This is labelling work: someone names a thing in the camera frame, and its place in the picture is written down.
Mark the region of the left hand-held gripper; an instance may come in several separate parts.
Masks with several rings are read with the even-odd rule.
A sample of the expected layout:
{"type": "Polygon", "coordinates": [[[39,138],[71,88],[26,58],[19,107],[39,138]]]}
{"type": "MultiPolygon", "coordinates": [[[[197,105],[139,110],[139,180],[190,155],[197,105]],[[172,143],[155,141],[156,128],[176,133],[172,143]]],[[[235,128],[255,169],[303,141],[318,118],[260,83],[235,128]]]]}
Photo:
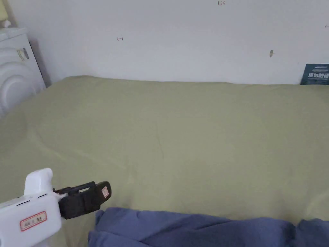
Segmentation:
{"type": "Polygon", "coordinates": [[[47,247],[48,239],[62,228],[62,221],[100,209],[111,197],[108,181],[88,182],[56,190],[50,168],[30,173],[21,197],[0,205],[2,247],[47,247]]]}

